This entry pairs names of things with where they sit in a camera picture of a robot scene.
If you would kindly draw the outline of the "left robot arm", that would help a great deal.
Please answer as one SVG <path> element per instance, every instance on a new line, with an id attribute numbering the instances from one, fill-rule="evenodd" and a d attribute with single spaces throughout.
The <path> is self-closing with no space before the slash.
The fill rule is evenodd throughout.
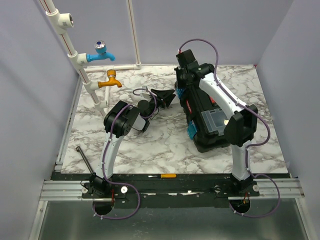
<path id="1" fill-rule="evenodd" d="M 176 97 L 173 89 L 149 90 L 147 87 L 142 87 L 133 90 L 132 93 L 138 96 L 137 91 L 147 92 L 150 99 L 142 99 L 136 106 L 120 100 L 103 120 L 105 140 L 100 164 L 89 178 L 90 187 L 101 198 L 110 194 L 114 163 L 124 137 L 131 129 L 145 132 L 150 125 L 149 119 L 156 114 L 156 111 L 169 107 Z"/>

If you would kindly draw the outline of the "white PVC pipe frame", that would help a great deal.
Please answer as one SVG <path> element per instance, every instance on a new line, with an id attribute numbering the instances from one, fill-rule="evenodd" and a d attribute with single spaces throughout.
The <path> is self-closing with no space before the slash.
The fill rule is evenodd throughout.
<path id="1" fill-rule="evenodd" d="M 67 57 L 69 58 L 71 64 L 73 65 L 74 69 L 78 73 L 82 83 L 85 87 L 85 90 L 90 95 L 95 109 L 102 115 L 105 116 L 106 112 L 105 109 L 108 106 L 108 102 L 106 100 L 99 100 L 96 90 L 101 89 L 98 87 L 98 82 L 93 82 L 89 79 L 87 73 L 92 72 L 102 72 L 107 71 L 107 67 L 101 68 L 93 68 L 86 70 L 84 66 L 89 64 L 87 62 L 86 54 L 87 53 L 78 53 L 72 41 L 68 35 L 68 29 L 74 27 L 74 20 L 70 13 L 60 13 L 59 10 L 56 8 L 55 4 L 51 0 L 40 0 L 40 5 L 42 6 L 45 15 L 47 16 L 51 26 L 53 27 L 55 33 L 58 36 L 58 39 L 61 41 L 62 46 L 64 47 Z M 133 47 L 135 53 L 135 64 L 127 64 L 127 65 L 114 65 L 111 69 L 114 70 L 139 70 L 142 67 L 139 47 L 138 47 L 138 40 L 137 40 L 137 33 L 136 33 L 136 25 L 134 19 L 134 11 L 133 11 L 133 3 L 131 0 L 127 2 L 127 10 L 128 10 L 128 18 L 133 38 Z"/>

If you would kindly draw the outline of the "black plastic toolbox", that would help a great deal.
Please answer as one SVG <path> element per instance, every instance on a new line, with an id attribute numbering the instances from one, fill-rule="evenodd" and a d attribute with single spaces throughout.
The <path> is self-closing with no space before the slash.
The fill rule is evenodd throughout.
<path id="1" fill-rule="evenodd" d="M 187 134 L 200 153 L 230 144 L 224 136 L 226 115 L 215 100 L 199 87 L 202 76 L 213 73 L 215 67 L 204 63 L 193 69 L 176 67 L 174 88 L 186 115 Z"/>

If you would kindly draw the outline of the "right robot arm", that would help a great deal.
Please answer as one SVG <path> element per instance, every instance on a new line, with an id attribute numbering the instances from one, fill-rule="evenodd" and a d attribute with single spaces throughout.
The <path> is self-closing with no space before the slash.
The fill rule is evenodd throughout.
<path id="1" fill-rule="evenodd" d="M 199 64 L 188 49 L 176 55 L 175 91 L 186 115 L 187 132 L 201 153 L 231 146 L 230 191 L 241 196 L 252 181 L 245 148 L 257 130 L 258 109 L 246 105 L 217 77 L 211 63 Z"/>

